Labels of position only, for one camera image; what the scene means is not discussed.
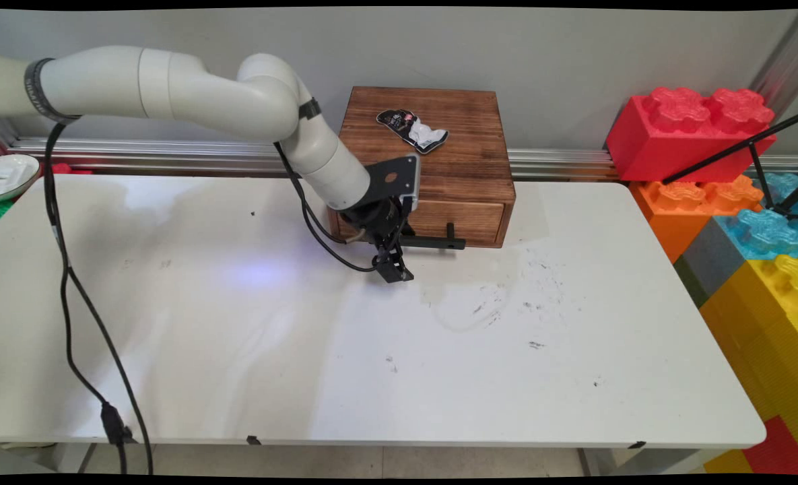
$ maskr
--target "floor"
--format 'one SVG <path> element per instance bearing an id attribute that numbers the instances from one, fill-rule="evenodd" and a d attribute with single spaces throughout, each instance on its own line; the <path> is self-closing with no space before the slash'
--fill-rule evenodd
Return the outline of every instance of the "floor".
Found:
<path id="1" fill-rule="evenodd" d="M 11 453 L 53 467 L 54 446 Z M 617 464 L 637 451 L 616 449 Z M 154 445 L 158 475 L 300 478 L 518 478 L 583 476 L 577 449 L 380 446 Z M 127 445 L 132 474 L 147 471 L 142 445 Z M 119 473 L 112 445 L 96 445 L 85 473 Z M 692 473 L 704 473 L 699 467 Z"/>

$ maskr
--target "red lego block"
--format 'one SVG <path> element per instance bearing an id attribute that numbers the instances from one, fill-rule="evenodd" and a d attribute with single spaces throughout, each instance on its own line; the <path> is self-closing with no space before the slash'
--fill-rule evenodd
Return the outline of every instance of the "red lego block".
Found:
<path id="1" fill-rule="evenodd" d="M 621 181 L 661 181 L 768 128 L 774 113 L 761 95 L 719 89 L 710 98 L 679 87 L 632 96 L 605 140 Z M 762 154 L 775 135 L 755 144 Z M 752 163 L 744 148 L 681 182 L 732 182 Z"/>
<path id="2" fill-rule="evenodd" d="M 767 439 L 744 449 L 746 461 L 755 473 L 798 475 L 798 445 L 780 416 L 765 421 Z"/>
<path id="3" fill-rule="evenodd" d="M 56 163 L 51 166 L 51 171 L 54 174 L 93 174 L 91 170 L 73 170 L 71 166 L 66 163 Z"/>

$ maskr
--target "white plate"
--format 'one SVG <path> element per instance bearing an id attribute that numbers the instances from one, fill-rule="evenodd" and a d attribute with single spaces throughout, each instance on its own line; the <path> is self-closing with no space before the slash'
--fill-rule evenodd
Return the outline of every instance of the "white plate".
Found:
<path id="1" fill-rule="evenodd" d="M 0 156 L 0 202 L 20 196 L 39 177 L 39 162 L 32 156 Z"/>

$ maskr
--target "gray wall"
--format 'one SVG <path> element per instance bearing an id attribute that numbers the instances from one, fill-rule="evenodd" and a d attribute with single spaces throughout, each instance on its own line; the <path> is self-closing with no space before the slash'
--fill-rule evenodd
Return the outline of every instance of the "gray wall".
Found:
<path id="1" fill-rule="evenodd" d="M 789 119 L 798 113 L 798 96 L 791 106 L 781 115 L 776 115 L 777 121 Z M 776 135 L 776 142 L 768 148 L 768 154 L 798 154 L 798 123 Z"/>
<path id="2" fill-rule="evenodd" d="M 352 86 L 491 90 L 510 148 L 598 150 L 629 95 L 657 86 L 704 94 L 748 87 L 795 15 L 465 7 L 0 10 L 0 55 L 38 59 L 110 44 L 148 46 L 198 55 L 213 73 L 234 77 L 246 56 L 263 51 L 293 65 L 336 130 Z M 51 127 L 38 117 L 14 123 L 23 135 L 45 135 Z M 189 123 L 113 117 L 85 117 L 65 134 L 233 140 Z"/>

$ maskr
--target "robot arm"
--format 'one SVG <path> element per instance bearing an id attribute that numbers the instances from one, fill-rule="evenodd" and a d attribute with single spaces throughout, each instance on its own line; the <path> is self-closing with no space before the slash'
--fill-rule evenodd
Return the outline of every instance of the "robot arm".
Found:
<path id="1" fill-rule="evenodd" d="M 32 67 L 38 92 L 26 91 Z M 308 108 L 305 113 L 300 107 Z M 332 209 L 366 193 L 369 175 L 327 126 L 317 104 L 282 59 L 257 53 L 232 81 L 192 55 L 106 46 L 45 64 L 0 57 L 0 117 L 38 114 L 174 119 L 254 141 L 278 141 L 295 172 Z"/>

